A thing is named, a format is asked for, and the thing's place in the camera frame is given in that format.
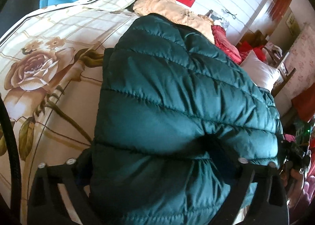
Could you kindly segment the person's right hand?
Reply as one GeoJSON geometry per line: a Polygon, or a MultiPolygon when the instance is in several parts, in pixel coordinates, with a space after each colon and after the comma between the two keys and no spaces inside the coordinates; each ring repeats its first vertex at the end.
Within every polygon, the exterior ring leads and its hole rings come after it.
{"type": "Polygon", "coordinates": [[[289,190],[286,195],[291,201],[293,201],[293,199],[299,198],[299,195],[303,192],[304,175],[295,169],[291,169],[290,172],[282,171],[280,178],[283,181],[284,187],[288,185],[289,179],[293,179],[293,188],[292,190],[289,190]]]}

